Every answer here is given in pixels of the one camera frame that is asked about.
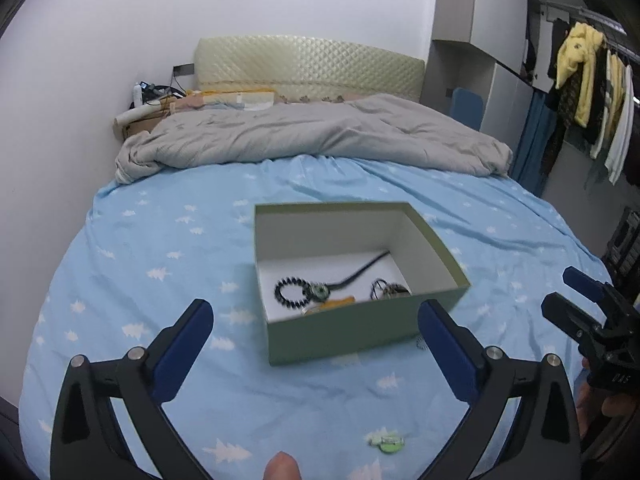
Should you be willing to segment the person's right hand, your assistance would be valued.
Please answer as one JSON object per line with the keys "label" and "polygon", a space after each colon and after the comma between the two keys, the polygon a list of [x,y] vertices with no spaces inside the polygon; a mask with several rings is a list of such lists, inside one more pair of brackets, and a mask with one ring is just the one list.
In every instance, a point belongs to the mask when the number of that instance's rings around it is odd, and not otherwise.
{"label": "person's right hand", "polygon": [[638,400],[625,393],[608,393],[605,390],[592,388],[583,382],[577,393],[576,415],[579,435],[585,437],[590,424],[597,415],[613,418],[628,416],[634,412]]}

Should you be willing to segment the person's left hand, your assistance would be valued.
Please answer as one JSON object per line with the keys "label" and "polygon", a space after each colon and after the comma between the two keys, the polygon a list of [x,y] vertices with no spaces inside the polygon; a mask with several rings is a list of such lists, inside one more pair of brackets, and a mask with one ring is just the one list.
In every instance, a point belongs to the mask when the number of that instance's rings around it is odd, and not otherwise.
{"label": "person's left hand", "polygon": [[279,452],[265,466],[264,480],[302,480],[295,458],[285,452]]}

